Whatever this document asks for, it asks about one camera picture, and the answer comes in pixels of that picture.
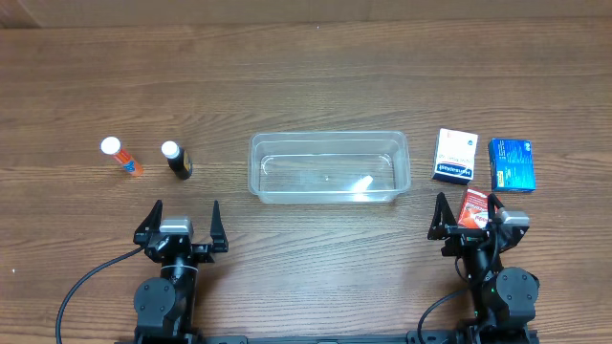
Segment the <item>white blue plaster box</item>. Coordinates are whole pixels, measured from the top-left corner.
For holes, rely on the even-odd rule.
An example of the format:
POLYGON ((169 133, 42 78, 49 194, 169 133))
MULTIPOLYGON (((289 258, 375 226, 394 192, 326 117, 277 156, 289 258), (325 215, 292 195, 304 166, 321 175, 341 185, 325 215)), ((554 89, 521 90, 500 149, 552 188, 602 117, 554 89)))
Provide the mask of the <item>white blue plaster box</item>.
POLYGON ((436 141, 431 178, 467 185, 473 180, 478 136, 441 128, 436 141))

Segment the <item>orange tablet tube white cap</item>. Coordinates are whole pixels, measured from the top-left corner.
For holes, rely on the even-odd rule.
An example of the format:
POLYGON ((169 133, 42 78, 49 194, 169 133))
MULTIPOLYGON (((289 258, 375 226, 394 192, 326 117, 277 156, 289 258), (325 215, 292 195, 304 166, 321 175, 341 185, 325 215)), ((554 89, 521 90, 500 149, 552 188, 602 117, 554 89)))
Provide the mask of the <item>orange tablet tube white cap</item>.
POLYGON ((142 166, 122 147, 120 140, 116 137, 107 137, 100 143, 100 150, 114 158, 122 168, 134 177, 143 174, 142 166))

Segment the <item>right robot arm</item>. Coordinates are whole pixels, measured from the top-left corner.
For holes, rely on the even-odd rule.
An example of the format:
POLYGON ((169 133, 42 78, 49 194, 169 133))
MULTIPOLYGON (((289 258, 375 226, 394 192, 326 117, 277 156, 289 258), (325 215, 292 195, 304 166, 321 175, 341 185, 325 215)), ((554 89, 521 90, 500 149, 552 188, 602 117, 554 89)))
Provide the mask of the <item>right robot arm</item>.
POLYGON ((467 285, 436 301, 422 317, 468 292, 474 304, 474 318, 457 327, 454 342, 533 343, 536 335, 527 324, 536 317, 539 280, 525 269, 506 268, 501 262, 501 254, 518 245, 531 220, 526 212, 505 207, 494 194, 487 198, 486 215, 483 228, 460 226, 446 195, 436 196, 427 238, 444 243, 443 256, 464 262, 467 285))

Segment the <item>blue cardboard box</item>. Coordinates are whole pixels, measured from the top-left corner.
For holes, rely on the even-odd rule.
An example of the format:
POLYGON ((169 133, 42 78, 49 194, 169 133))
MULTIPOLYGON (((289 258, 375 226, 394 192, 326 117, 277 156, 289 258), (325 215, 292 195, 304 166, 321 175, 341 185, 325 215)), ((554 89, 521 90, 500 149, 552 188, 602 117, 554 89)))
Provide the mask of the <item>blue cardboard box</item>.
POLYGON ((533 145, 529 140, 493 138, 488 150, 493 192, 536 190, 533 145))

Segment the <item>red orange small box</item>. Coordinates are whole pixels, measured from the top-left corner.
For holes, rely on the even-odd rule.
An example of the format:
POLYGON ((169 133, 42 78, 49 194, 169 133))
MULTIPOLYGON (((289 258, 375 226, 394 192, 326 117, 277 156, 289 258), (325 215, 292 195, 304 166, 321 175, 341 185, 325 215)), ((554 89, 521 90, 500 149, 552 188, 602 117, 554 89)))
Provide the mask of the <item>red orange small box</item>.
POLYGON ((457 224, 465 228, 484 229, 489 222, 488 196, 488 193, 468 188, 464 194, 457 224))

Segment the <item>dark bottle white cap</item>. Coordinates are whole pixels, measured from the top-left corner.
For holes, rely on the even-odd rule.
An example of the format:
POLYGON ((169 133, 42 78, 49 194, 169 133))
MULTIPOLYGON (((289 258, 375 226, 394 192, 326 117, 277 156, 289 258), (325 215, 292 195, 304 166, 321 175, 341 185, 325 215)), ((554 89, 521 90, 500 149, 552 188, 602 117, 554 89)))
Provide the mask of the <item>dark bottle white cap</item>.
POLYGON ((192 161, 183 147, 173 140, 167 140, 162 144, 161 150, 170 169, 179 179, 187 180, 191 177, 192 161))

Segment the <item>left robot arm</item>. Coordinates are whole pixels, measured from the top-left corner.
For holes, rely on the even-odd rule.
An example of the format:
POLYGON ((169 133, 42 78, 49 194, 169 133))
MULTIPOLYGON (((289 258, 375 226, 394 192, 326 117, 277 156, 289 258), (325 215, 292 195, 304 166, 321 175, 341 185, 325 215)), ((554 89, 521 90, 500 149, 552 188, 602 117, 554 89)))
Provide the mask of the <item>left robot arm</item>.
POLYGON ((192 241, 189 217, 163 218, 157 201, 135 230, 133 242, 161 266, 158 277, 137 288, 133 305, 137 313, 136 343, 203 343, 202 332, 192 325, 198 266, 214 261, 215 253, 229 250, 220 207, 213 205, 209 243, 192 241))

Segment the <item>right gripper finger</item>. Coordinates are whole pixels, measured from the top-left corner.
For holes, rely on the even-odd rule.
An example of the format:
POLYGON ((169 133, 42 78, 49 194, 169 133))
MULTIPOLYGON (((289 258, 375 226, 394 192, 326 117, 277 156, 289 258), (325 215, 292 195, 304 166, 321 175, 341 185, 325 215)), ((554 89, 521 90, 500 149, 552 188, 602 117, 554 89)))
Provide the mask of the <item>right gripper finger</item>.
POLYGON ((503 204, 501 203, 499 198, 494 193, 490 193, 487 197, 488 220, 492 221, 496 211, 502 207, 503 204))
POLYGON ((434 214, 430 225, 430 230, 441 228, 456 228, 457 222, 448 204, 447 197, 444 192, 440 192, 436 196, 434 214))

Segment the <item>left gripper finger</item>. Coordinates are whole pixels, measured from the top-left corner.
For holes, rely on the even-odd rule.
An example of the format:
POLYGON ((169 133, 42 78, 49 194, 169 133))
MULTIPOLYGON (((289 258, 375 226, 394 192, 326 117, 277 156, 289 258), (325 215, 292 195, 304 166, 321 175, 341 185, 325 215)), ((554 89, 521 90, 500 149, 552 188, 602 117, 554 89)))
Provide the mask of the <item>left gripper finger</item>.
POLYGON ((157 200, 152 207, 149 214, 145 217, 142 223, 137 227, 136 234, 145 234, 149 232, 156 232, 159 230, 159 226, 163 215, 163 202, 157 200))
POLYGON ((218 201, 214 201, 209 235, 214 246, 225 246, 227 244, 227 235, 222 224, 218 201))

